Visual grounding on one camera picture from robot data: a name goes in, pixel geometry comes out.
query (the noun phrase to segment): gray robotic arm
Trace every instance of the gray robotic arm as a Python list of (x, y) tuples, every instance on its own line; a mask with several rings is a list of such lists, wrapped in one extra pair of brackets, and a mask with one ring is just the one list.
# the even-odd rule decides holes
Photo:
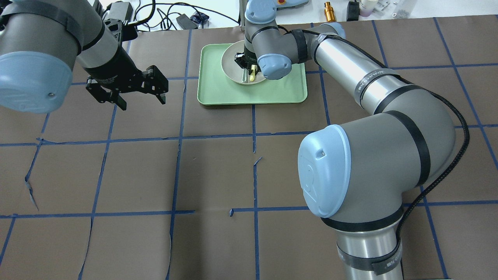
[(346, 41), (340, 24), (281, 35), (275, 12), (271, 1), (249, 1), (246, 47), (236, 61), (247, 69), (257, 63), (265, 78), (276, 80), (293, 63), (314, 59), (371, 114), (305, 137), (299, 179), (310, 210), (336, 230), (348, 279), (401, 280), (396, 225), (411, 211), (403, 214), (401, 194), (436, 177), (439, 182), (458, 162), (450, 158), (453, 121), (440, 100), (449, 103)]
[(34, 113), (59, 108), (76, 60), (90, 74), (87, 90), (101, 103), (116, 103), (125, 110), (120, 93), (140, 91), (165, 104), (167, 79), (155, 66), (138, 70), (120, 37), (86, 0), (2, 3), (0, 105)]

